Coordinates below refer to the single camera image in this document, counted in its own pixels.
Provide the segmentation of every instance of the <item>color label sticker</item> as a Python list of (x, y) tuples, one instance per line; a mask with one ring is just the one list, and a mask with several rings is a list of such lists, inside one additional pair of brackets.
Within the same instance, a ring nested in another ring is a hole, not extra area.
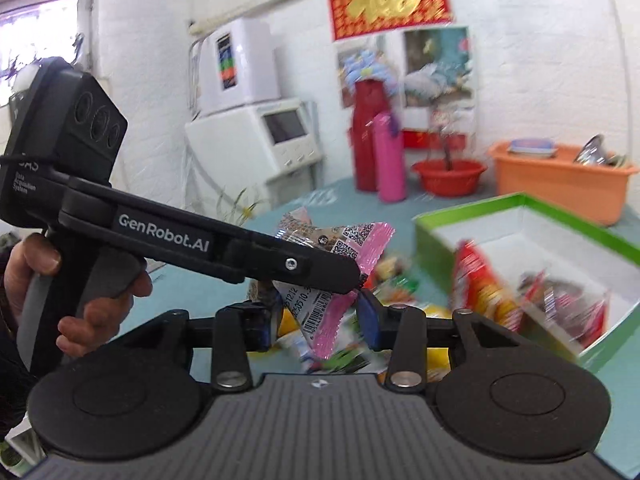
[(231, 45), (231, 34), (225, 34), (218, 39), (218, 57), (220, 58), (220, 76), (222, 88), (227, 90), (238, 84), (234, 51)]

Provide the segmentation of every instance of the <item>green box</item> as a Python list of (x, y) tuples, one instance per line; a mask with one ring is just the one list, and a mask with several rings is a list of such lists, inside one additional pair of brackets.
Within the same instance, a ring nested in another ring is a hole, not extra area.
[(447, 294), (455, 249), (471, 239), (512, 290), (523, 272), (546, 269), (580, 283), (589, 297), (611, 294), (606, 332), (583, 349), (532, 304), (522, 333), (597, 371), (640, 325), (640, 249), (611, 232), (526, 194), (512, 194), (417, 216), (416, 262)]

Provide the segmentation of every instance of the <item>human hand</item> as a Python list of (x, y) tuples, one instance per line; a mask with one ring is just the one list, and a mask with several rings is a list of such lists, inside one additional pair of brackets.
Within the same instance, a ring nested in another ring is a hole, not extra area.
[[(4, 272), (4, 290), (18, 325), (34, 272), (54, 276), (61, 262), (60, 254), (40, 234), (30, 235), (14, 247)], [(65, 317), (60, 320), (56, 345), (71, 357), (81, 357), (95, 350), (118, 333), (133, 306), (133, 297), (149, 296), (151, 290), (151, 278), (142, 272), (119, 297), (90, 301), (84, 306), (82, 319)]]

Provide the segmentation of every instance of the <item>teal tablecloth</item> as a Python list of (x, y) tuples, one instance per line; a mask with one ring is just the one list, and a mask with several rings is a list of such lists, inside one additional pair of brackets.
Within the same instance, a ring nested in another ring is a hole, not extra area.
[[(358, 193), (353, 182), (342, 180), (313, 192), (286, 206), (266, 213), (247, 224), (249, 229), (272, 234), (281, 216), (305, 205), (315, 225), (338, 226), (371, 221), (389, 222), (396, 228), (388, 248), (411, 255), (414, 252), (412, 218), (418, 214), (450, 207), (493, 195), (481, 189), (476, 195), (460, 199), (441, 199), (425, 195), (418, 184), (410, 181), (409, 197), (402, 203), (387, 205), (374, 194)], [(640, 219), (626, 210), (622, 220), (612, 228), (616, 234), (640, 245)], [(152, 274), (154, 293), (150, 298), (136, 300), (123, 330), (130, 330), (161, 312), (183, 308), (191, 317), (212, 316), (219, 308), (244, 300), (246, 284), (229, 285), (195, 272), (165, 266)], [(421, 300), (446, 304), (446, 295), (427, 277), (422, 277), (418, 296)], [(295, 363), (283, 358), (267, 356), (252, 362), (254, 374), (263, 371), (294, 372)], [(191, 374), (201, 381), (209, 380), (209, 354), (196, 351)], [(598, 447), (599, 454), (626, 476), (640, 472), (640, 329), (625, 343), (615, 357), (599, 372), (598, 377), (609, 389), (612, 414), (607, 430)]]

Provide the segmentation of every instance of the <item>pink bottle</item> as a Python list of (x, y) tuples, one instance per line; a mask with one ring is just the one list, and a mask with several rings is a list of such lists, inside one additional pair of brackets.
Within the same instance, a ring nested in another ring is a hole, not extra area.
[(391, 112), (374, 117), (373, 136), (378, 197), (382, 202), (400, 202), (406, 198), (404, 143), (398, 121)]

